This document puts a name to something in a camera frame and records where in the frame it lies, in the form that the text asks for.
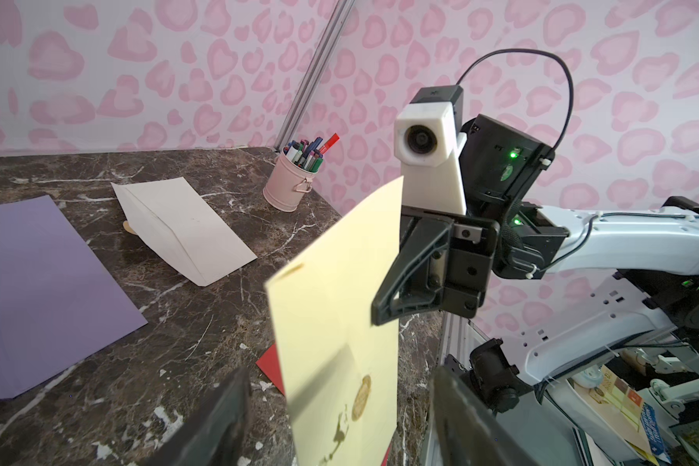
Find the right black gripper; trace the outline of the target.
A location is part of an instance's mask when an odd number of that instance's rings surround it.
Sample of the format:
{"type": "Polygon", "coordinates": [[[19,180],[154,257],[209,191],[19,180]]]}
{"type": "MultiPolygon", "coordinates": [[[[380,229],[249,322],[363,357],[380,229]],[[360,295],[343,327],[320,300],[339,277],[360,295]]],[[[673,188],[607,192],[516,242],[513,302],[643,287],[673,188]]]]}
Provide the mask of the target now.
{"type": "Polygon", "coordinates": [[[493,219],[403,214],[398,254],[371,303],[372,324],[431,311],[474,318],[485,303],[499,237],[493,219]]]}

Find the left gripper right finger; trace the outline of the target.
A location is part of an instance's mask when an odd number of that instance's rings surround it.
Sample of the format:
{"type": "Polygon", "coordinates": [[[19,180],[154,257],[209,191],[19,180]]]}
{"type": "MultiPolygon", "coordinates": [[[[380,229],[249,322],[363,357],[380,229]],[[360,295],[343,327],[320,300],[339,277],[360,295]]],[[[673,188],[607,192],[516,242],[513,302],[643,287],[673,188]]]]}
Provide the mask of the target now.
{"type": "Polygon", "coordinates": [[[452,370],[433,376],[432,405],[444,465],[528,466],[536,461],[452,370]]]}

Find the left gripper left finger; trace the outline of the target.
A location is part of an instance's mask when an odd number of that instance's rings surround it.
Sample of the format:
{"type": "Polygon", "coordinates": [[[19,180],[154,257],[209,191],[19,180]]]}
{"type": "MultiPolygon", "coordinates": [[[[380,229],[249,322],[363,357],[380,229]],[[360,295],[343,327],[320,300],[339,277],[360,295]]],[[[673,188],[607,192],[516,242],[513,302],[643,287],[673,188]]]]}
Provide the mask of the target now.
{"type": "Polygon", "coordinates": [[[196,412],[148,460],[149,465],[235,465],[250,428],[245,367],[230,372],[196,412]]]}

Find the beige envelope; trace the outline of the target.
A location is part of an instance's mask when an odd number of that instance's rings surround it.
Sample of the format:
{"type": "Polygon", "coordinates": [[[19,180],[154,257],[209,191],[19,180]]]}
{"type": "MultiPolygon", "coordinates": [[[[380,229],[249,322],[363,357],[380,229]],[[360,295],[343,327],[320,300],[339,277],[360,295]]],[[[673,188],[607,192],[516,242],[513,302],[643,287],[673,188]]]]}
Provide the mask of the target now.
{"type": "Polygon", "coordinates": [[[397,423],[398,323],[371,304],[398,254],[402,179],[265,284],[297,461],[380,465],[397,423]]]}

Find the purple envelope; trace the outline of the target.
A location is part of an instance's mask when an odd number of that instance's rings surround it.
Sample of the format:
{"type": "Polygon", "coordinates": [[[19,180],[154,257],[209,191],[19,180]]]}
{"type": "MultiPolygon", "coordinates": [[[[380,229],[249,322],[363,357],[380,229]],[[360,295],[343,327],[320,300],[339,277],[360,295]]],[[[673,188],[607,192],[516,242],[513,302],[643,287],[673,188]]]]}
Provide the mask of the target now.
{"type": "Polygon", "coordinates": [[[0,205],[0,400],[146,323],[52,198],[0,205]]]}

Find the white envelope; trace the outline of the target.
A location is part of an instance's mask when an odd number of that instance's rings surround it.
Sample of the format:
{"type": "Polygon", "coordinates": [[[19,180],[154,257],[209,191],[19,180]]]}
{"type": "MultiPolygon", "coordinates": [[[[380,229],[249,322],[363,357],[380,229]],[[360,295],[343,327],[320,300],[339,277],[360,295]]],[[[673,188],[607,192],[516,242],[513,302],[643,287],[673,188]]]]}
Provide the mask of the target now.
{"type": "Polygon", "coordinates": [[[129,227],[177,272],[207,287],[256,254],[182,177],[114,184],[129,227]]]}

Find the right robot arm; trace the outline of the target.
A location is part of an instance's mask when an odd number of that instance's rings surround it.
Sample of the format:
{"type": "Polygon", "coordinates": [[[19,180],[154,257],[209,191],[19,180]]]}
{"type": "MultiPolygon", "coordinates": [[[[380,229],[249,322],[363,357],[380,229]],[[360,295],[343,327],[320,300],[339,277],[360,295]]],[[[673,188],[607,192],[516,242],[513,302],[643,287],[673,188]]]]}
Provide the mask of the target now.
{"type": "Polygon", "coordinates": [[[428,311],[464,318],[491,276],[539,280],[606,269],[613,277],[564,316],[479,348],[480,383],[536,386],[604,351],[699,327],[699,210],[590,212],[524,201],[553,149],[488,116],[462,122],[446,104],[394,122],[404,179],[400,251],[371,306],[374,324],[428,311]]]}

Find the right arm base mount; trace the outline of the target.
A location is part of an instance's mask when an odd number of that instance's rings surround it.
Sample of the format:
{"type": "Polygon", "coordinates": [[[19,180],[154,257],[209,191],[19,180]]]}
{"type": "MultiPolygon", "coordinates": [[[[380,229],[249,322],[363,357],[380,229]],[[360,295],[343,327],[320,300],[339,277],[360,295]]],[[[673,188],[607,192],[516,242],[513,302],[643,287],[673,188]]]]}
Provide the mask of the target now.
{"type": "Polygon", "coordinates": [[[495,416],[516,408],[520,398],[533,391],[531,384],[520,380],[516,365],[508,361],[502,351],[503,343],[496,338],[473,349],[470,369],[465,369],[453,355],[444,359],[444,367],[462,380],[495,416]]]}

